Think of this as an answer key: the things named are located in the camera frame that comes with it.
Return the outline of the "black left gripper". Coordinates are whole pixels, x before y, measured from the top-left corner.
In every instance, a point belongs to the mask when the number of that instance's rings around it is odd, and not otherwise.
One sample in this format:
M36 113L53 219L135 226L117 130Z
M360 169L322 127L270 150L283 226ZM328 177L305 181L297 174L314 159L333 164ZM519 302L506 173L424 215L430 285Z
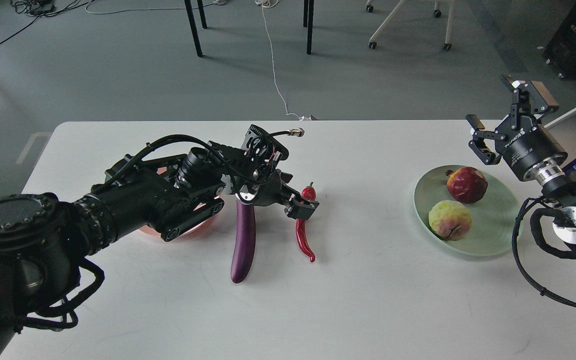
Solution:
M316 200L317 193L315 190L302 190L301 194L293 194L294 191L287 185L292 177L290 173L275 170L261 185L253 185L241 177L234 177L235 197L243 205L256 207L282 204L288 218L306 221L320 205Z

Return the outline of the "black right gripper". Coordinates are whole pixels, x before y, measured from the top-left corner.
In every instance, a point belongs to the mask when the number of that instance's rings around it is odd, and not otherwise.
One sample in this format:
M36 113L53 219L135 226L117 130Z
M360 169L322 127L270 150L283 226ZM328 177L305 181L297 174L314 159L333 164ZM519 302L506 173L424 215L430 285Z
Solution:
M503 83L512 91L510 112L495 130L486 130L481 119L467 114L471 126L469 148L486 166L494 166L503 159L515 177L530 182L530 170L537 164L553 160L558 166L568 153L542 125L542 116L558 111L559 103L539 80L518 80L502 75ZM486 141L498 144L498 152L491 150Z

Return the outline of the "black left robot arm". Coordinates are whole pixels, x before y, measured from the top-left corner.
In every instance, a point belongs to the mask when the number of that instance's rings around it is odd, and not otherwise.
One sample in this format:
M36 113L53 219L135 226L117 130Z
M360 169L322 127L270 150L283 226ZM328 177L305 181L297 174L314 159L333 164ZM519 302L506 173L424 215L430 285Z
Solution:
M277 137L303 134L250 125L239 148L172 134L126 155L75 202L54 193L1 196L0 355L25 327L78 324L76 308L105 280L89 256L144 226L172 241L218 214L224 195L237 199L231 276L242 280L255 251L255 207L280 204L289 218L306 221L319 205L278 167L290 153Z

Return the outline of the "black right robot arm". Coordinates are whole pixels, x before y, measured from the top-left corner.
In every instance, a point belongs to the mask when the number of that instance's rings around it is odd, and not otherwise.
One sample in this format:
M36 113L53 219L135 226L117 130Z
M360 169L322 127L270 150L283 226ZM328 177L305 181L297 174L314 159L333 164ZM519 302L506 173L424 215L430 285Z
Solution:
M469 148L487 166L505 161L521 182L538 182L541 196L525 199L515 218L511 248L516 265L541 296L576 308L576 301L550 291L534 280L521 264L517 240L526 214L535 244L559 259L576 260L576 158L565 164L564 148L542 124L539 116L559 109L548 89L537 80L518 80L503 75L512 92L510 110L494 130L487 130L474 114Z

